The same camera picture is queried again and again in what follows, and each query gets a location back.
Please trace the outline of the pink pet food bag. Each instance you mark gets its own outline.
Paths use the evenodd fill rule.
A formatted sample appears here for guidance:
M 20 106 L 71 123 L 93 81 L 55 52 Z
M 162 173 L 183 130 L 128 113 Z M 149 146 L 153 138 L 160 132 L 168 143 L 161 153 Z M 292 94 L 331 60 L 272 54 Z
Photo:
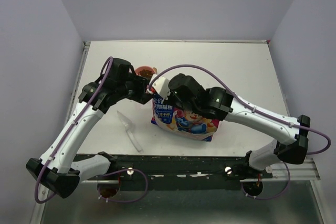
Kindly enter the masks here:
M 210 142 L 218 130 L 219 120 L 207 119 L 191 111 L 164 104 L 159 95 L 155 95 L 152 100 L 152 110 L 152 124 L 183 137 Z

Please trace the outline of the clear plastic scoop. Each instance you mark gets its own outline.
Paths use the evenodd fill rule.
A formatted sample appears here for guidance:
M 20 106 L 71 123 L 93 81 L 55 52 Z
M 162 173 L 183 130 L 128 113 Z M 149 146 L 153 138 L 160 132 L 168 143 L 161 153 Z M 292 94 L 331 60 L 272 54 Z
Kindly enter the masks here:
M 142 146 L 139 144 L 139 142 L 134 137 L 133 131 L 134 131 L 134 123 L 126 117 L 124 114 L 122 114 L 120 111 L 117 111 L 118 118 L 120 122 L 123 124 L 125 128 L 125 132 L 132 143 L 133 147 L 137 150 L 138 153 L 143 152 Z

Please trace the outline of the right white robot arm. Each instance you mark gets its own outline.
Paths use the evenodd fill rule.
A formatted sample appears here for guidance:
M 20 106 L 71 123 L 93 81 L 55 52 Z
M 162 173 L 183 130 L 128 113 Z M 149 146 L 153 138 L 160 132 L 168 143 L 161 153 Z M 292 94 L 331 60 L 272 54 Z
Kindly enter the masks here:
M 309 117 L 292 118 L 259 109 L 224 88 L 204 89 L 193 77 L 181 73 L 169 81 L 168 88 L 168 102 L 179 109 L 207 119 L 238 123 L 272 137 L 269 144 L 246 154 L 246 162 L 241 165 L 246 177 L 255 177 L 261 170 L 281 161 L 294 165 L 304 162 L 308 131 L 299 127 L 308 127 Z

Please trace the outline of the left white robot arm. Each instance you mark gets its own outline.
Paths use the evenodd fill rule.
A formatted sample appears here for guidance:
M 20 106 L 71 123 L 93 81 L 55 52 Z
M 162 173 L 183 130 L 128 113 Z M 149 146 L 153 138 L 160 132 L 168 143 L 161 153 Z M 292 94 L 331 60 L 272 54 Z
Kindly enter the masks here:
M 39 199 L 39 186 L 43 185 L 61 198 L 70 196 L 80 182 L 93 177 L 112 179 L 123 173 L 137 172 L 133 167 L 122 168 L 117 159 L 105 152 L 76 162 L 74 158 L 80 146 L 102 119 L 109 108 L 128 99 L 146 104 L 152 99 L 147 92 L 149 80 L 138 76 L 130 62 L 109 57 L 100 76 L 85 85 L 78 103 L 50 148 L 40 158 L 30 158 L 27 170 L 36 179 L 35 201 L 46 203 L 49 198 Z

